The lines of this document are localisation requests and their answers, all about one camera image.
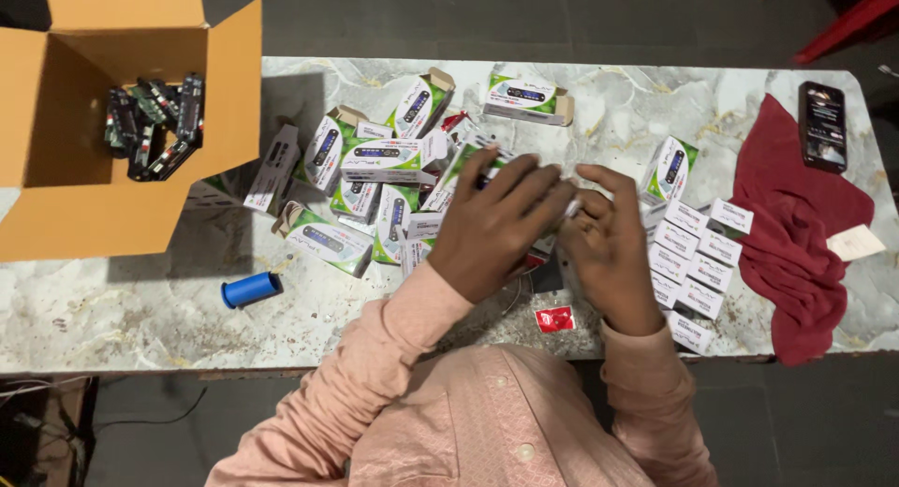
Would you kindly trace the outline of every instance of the person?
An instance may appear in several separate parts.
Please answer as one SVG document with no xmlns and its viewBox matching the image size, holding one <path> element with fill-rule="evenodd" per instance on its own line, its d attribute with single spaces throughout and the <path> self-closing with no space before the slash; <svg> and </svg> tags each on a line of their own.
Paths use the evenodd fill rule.
<svg viewBox="0 0 899 487">
<path fill-rule="evenodd" d="M 390 299 L 366 303 L 331 355 L 243 435 L 208 486 L 717 485 L 693 416 L 692 376 L 654 299 L 634 181 L 601 166 L 560 180 L 535 155 L 478 150 L 459 174 L 433 251 Z M 480 301 L 522 274 L 558 227 L 584 296 L 604 313 L 601 368 L 617 411 L 596 420 L 575 370 L 529 347 L 473 345 L 418 363 Z"/>
</svg>

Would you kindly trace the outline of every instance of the shirt button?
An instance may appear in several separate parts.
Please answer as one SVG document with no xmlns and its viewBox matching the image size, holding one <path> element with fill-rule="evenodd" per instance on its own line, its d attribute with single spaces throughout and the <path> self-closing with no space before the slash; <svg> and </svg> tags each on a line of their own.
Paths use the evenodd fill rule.
<svg viewBox="0 0 899 487">
<path fill-rule="evenodd" d="M 519 446 L 515 450 L 515 455 L 518 456 L 518 460 L 526 463 L 534 458 L 534 446 L 530 443 L 525 443 L 524 445 Z"/>
</svg>

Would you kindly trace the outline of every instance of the pink shirt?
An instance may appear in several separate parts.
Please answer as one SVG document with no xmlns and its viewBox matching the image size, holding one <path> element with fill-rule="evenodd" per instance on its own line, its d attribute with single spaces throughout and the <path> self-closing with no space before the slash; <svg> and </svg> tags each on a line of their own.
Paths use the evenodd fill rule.
<svg viewBox="0 0 899 487">
<path fill-rule="evenodd" d="M 718 484 L 667 328 L 633 338 L 603 324 L 601 375 L 617 410 L 608 435 L 575 370 L 541 350 L 477 345 L 416 364 L 471 308 L 420 266 L 391 299 L 365 304 L 333 354 L 206 484 Z"/>
</svg>

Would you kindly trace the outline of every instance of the open cardboard box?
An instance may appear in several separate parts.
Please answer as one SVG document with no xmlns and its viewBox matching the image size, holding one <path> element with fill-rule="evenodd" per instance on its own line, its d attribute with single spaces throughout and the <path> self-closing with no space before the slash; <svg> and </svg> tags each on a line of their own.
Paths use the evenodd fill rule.
<svg viewBox="0 0 899 487">
<path fill-rule="evenodd" d="M 191 184 L 259 157 L 262 1 L 214 28 L 202 0 L 48 0 L 48 33 L 0 28 L 0 261 L 165 251 Z M 203 148 L 164 182 L 103 141 L 109 87 L 206 79 Z"/>
</svg>

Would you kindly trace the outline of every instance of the phone screen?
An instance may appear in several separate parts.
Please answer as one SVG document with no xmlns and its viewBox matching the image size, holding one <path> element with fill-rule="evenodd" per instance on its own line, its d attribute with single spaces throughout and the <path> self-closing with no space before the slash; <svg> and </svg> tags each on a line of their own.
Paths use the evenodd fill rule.
<svg viewBox="0 0 899 487">
<path fill-rule="evenodd" d="M 846 112 L 843 92 L 806 83 L 804 95 L 805 160 L 826 160 L 835 168 L 845 170 Z"/>
</svg>

